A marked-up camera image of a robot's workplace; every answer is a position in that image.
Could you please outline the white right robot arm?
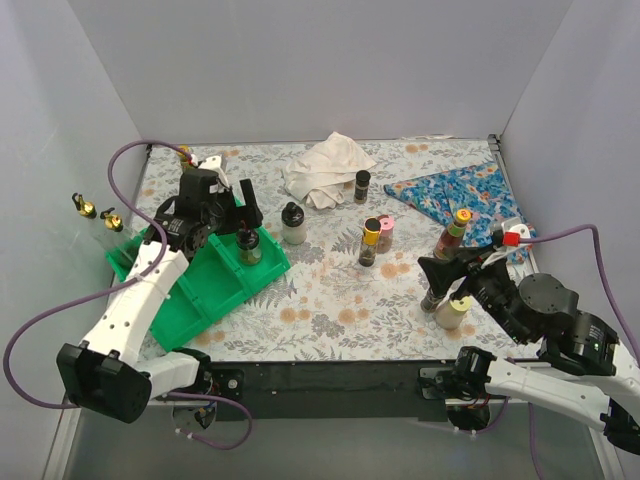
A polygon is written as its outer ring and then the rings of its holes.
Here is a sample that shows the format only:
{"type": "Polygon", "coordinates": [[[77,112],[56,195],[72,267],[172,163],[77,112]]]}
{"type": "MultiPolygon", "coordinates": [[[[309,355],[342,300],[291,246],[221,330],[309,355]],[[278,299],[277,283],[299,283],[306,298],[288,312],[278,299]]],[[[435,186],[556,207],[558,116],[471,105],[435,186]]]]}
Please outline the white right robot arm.
{"type": "Polygon", "coordinates": [[[436,301],[474,298],[520,345],[538,344],[537,357],[562,372],[552,377],[479,347],[460,349],[454,366],[423,380],[447,397],[509,396],[573,418],[619,449],[639,452],[639,366],[617,333],[578,306],[579,296],[549,274],[515,282],[491,246],[462,248],[450,260],[418,263],[436,301]]]}

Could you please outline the black-cap white powder bottle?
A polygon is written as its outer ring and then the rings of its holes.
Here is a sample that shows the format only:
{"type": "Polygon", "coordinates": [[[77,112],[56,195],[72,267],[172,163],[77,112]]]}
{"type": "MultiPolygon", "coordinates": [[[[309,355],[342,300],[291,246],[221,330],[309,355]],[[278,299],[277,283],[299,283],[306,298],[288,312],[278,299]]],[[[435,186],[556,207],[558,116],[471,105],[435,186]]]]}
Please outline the black-cap white powder bottle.
{"type": "Polygon", "coordinates": [[[307,231],[304,210],[294,202],[288,202],[281,212],[282,236],[291,245],[305,242],[307,231]]]}

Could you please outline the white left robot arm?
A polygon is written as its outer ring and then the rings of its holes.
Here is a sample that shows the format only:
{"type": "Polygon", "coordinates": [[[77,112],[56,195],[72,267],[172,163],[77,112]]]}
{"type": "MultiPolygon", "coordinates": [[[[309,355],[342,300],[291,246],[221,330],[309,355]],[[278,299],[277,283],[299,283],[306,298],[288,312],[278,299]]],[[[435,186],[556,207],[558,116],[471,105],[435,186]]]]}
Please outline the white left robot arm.
{"type": "Polygon", "coordinates": [[[193,400],[205,398],[213,386],[207,355],[179,348],[142,362],[141,346],[172,287],[210,236],[260,221],[255,203],[237,205],[221,168],[186,170],[178,194],[150,221],[132,269],[106,311],[79,344],[61,347],[56,364],[68,400],[131,423],[150,400],[172,391],[193,400]]]}

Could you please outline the dark round-cap bottle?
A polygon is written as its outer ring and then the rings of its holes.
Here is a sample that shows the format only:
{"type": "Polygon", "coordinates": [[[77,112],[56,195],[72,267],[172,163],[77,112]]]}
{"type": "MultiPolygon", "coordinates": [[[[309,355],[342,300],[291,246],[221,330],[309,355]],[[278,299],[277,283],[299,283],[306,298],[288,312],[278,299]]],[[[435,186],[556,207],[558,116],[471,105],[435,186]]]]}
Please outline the dark round-cap bottle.
{"type": "Polygon", "coordinates": [[[420,302],[420,307],[423,312],[432,313],[438,308],[442,300],[443,296],[436,295],[432,289],[428,289],[420,302]]]}

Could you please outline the red chili sauce bottle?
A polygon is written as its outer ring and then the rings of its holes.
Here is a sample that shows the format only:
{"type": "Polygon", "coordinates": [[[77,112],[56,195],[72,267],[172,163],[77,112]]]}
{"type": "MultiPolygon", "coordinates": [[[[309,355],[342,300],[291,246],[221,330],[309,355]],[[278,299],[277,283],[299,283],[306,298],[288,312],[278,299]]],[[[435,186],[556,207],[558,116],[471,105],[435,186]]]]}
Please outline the red chili sauce bottle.
{"type": "Polygon", "coordinates": [[[177,153],[180,167],[182,171],[190,169],[193,167],[191,163],[192,150],[188,145],[179,145],[179,152],[177,153]]]}
{"type": "Polygon", "coordinates": [[[453,220],[440,235],[433,249],[435,258],[450,260],[462,244],[467,225],[472,219],[472,212],[467,208],[455,212],[453,220]]]}

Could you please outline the white crumpled cloth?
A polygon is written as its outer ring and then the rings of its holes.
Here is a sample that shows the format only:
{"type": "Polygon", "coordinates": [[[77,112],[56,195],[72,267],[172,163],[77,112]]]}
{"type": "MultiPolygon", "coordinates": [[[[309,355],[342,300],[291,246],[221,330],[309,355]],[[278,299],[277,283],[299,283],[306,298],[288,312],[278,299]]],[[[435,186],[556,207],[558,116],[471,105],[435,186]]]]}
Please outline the white crumpled cloth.
{"type": "Polygon", "coordinates": [[[343,189],[374,159],[350,137],[333,132],[282,170],[287,192],[307,207],[333,209],[344,202],[343,189]]]}

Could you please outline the black-lid seasoning shaker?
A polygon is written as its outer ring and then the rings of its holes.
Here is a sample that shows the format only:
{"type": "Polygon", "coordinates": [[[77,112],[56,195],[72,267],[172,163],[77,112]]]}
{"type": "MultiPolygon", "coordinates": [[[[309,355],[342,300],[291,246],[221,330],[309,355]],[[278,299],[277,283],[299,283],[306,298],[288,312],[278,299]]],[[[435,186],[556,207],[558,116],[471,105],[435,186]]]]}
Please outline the black-lid seasoning shaker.
{"type": "Polygon", "coordinates": [[[356,173],[354,185],[354,202],[356,204],[364,204],[366,202],[370,180],[371,174],[368,170],[360,170],[356,173]]]}

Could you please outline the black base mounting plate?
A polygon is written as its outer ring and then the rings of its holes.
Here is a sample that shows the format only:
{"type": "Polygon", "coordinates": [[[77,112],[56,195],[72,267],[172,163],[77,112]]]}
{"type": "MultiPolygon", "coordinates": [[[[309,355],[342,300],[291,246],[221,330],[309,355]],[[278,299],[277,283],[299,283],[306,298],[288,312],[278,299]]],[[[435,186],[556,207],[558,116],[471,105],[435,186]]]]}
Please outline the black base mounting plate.
{"type": "Polygon", "coordinates": [[[445,401],[425,378],[453,362],[212,362],[212,393],[234,400],[255,420],[409,418],[446,422],[445,401]]]}

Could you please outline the blue floral cloth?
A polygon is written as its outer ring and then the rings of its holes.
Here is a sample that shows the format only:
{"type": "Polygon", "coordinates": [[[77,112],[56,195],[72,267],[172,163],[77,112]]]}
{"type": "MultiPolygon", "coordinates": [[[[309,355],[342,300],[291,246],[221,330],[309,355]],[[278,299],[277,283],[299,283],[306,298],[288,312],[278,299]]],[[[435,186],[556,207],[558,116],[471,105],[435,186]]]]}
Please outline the blue floral cloth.
{"type": "Polygon", "coordinates": [[[459,210],[468,210],[471,218],[461,237],[462,247],[486,245],[491,228],[510,218],[528,223],[495,162],[386,184],[384,191],[445,228],[459,210]]]}

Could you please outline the clear gold-spout oil bottle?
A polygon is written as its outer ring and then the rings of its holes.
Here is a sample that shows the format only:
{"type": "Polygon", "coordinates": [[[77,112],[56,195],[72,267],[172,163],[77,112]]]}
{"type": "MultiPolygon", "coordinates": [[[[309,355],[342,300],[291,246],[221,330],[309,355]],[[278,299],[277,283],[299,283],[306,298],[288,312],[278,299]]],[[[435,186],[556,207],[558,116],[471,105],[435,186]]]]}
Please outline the clear gold-spout oil bottle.
{"type": "Polygon", "coordinates": [[[141,234],[130,228],[113,207],[102,211],[99,217],[105,229],[107,251],[119,264],[131,266],[138,255],[141,234]]]}

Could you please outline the yellow-lid white sauce bottle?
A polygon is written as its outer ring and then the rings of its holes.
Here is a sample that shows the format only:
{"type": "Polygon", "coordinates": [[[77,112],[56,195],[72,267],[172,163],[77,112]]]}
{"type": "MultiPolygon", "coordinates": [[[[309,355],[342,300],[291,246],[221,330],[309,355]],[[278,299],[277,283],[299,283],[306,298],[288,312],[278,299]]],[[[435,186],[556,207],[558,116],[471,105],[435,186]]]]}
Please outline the yellow-lid white sauce bottle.
{"type": "Polygon", "coordinates": [[[441,328],[455,330],[462,323],[471,305],[470,296],[465,296],[459,300],[449,299],[436,309],[434,319],[441,328]]]}

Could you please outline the small black-cap spice jar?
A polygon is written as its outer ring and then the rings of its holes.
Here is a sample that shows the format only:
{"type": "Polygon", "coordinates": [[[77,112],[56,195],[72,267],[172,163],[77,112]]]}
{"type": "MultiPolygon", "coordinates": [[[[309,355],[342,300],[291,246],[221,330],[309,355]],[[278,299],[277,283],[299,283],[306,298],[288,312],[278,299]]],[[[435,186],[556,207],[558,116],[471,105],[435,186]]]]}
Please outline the small black-cap spice jar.
{"type": "Polygon", "coordinates": [[[248,266],[258,264],[262,259],[259,234],[253,229],[241,229],[236,234],[239,260],[248,266]]]}

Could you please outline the pink-lid spice jar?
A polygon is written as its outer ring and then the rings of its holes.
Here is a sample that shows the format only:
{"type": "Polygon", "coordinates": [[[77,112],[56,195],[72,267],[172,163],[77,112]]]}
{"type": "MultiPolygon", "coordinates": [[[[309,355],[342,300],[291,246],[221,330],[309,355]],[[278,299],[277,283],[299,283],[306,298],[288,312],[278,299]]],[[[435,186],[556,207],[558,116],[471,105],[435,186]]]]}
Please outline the pink-lid spice jar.
{"type": "Polygon", "coordinates": [[[393,243],[395,220],[391,215],[380,215],[377,220],[380,222],[381,226],[377,252],[379,254],[384,254],[391,249],[393,243]]]}

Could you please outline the green plastic organizer tray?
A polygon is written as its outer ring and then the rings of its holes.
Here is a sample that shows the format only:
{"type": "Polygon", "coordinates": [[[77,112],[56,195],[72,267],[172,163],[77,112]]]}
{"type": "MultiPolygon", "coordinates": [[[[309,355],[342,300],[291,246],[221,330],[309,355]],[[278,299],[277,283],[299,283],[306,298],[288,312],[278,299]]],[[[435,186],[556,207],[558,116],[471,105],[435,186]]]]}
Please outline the green plastic organizer tray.
{"type": "Polygon", "coordinates": [[[166,351],[186,345],[234,308],[259,293],[290,268],[284,251],[264,228],[258,229],[261,260],[252,266],[240,261],[236,237],[213,234],[188,262],[180,252],[160,245],[131,241],[143,257],[132,267],[119,265],[115,253],[106,258],[121,281],[134,285],[125,292],[148,300],[142,307],[143,326],[166,351]]]}

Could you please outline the gold-cap pepper grinder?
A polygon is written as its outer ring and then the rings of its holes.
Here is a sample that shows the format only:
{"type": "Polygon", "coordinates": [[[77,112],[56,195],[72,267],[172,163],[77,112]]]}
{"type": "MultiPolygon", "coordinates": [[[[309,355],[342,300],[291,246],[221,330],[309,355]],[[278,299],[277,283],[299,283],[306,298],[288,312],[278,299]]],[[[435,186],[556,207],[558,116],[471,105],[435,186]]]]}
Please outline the gold-cap pepper grinder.
{"type": "Polygon", "coordinates": [[[376,258],[377,245],[381,232],[381,223],[370,217],[364,222],[358,262],[363,267],[371,267],[376,258]]]}

